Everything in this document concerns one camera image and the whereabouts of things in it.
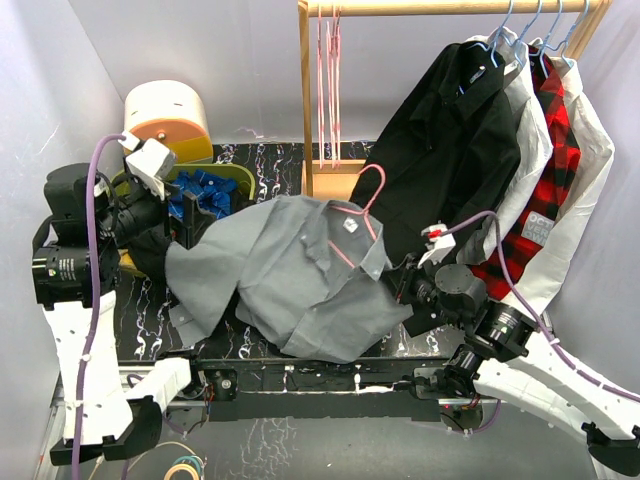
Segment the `grey button shirt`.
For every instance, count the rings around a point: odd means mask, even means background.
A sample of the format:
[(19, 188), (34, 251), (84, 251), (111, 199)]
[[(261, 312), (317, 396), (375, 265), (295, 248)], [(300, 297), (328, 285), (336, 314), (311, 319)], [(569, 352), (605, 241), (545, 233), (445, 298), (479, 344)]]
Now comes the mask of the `grey button shirt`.
[(327, 202), (279, 196), (214, 222), (191, 249), (166, 253), (169, 289), (185, 312), (185, 345), (209, 337), (233, 295), (236, 316), (282, 354), (350, 363), (412, 316), (382, 282), (329, 246), (343, 239)]

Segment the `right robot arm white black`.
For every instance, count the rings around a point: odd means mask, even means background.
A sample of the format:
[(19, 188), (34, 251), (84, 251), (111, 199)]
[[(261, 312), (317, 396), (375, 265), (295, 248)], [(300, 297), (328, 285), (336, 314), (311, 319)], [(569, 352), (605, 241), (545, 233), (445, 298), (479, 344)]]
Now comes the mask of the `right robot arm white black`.
[(431, 252), (406, 257), (396, 298), (464, 339), (444, 367), (415, 375), (414, 388), (505, 401), (584, 441), (610, 470), (638, 476), (638, 395), (572, 357), (518, 309), (489, 300), (468, 268), (434, 259)]

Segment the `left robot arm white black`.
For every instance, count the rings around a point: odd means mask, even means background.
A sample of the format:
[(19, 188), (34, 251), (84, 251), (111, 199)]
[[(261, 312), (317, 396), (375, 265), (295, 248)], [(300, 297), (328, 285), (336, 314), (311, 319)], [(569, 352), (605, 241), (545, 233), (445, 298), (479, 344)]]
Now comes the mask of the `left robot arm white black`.
[(128, 460), (154, 448), (165, 412), (178, 396), (202, 395), (207, 376), (186, 350), (162, 354), (124, 389), (114, 333), (119, 247), (156, 227), (172, 233), (168, 203), (140, 179), (130, 193), (87, 163), (47, 175), (51, 210), (32, 241), (36, 302), (52, 331), (64, 393), (65, 424), (50, 449), (55, 466)]

